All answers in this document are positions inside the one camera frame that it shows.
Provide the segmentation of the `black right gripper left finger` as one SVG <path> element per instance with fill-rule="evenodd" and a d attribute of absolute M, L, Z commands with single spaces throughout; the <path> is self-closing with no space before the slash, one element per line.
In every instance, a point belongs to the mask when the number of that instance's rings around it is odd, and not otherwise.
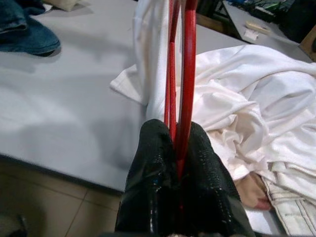
<path fill-rule="evenodd" d="M 167 236 L 175 232 L 179 207 L 175 153 L 168 127 L 146 121 L 129 169 L 115 231 Z"/>

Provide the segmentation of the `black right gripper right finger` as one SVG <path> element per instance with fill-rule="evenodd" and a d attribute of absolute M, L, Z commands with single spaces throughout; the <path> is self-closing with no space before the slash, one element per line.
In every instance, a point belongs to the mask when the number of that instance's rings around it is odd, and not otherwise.
<path fill-rule="evenodd" d="M 189 233 L 255 235 L 228 170 L 195 122 L 191 124 L 182 187 Z"/>

